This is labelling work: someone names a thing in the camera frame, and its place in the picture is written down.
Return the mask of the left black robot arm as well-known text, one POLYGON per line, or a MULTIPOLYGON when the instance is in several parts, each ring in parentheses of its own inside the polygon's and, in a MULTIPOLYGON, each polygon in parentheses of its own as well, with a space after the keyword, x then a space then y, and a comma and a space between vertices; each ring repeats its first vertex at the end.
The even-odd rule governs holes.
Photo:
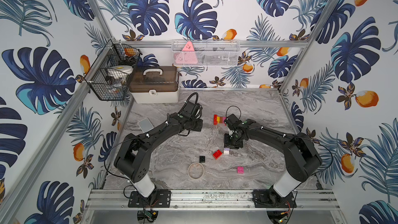
POLYGON ((114 167, 127 177, 139 194, 149 198, 155 185, 148 175, 152 153, 165 141, 182 132, 200 132, 203 126, 202 106, 186 102, 177 113, 168 114, 166 120, 152 130, 129 134, 123 140, 115 157, 114 167))

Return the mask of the red 2x2 lego brick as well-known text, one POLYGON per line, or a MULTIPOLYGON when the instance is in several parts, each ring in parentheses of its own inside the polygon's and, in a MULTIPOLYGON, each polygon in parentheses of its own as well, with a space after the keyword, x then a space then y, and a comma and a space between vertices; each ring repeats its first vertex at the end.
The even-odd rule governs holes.
POLYGON ((213 153, 213 157, 214 157, 214 159, 219 159, 221 156, 223 155, 223 152, 222 151, 220 151, 220 150, 217 150, 216 152, 214 152, 213 153))

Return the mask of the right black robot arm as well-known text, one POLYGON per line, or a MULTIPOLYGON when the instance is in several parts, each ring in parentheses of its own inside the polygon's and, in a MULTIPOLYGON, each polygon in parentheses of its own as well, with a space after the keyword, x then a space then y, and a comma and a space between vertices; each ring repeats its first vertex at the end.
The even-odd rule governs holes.
POLYGON ((304 133, 280 132, 251 119, 240 120, 234 114, 227 117, 224 123, 229 129, 229 133, 224 135, 225 148, 240 149, 244 141, 254 140, 283 154, 286 170, 271 187, 273 195, 287 197, 322 165, 320 154, 304 133))

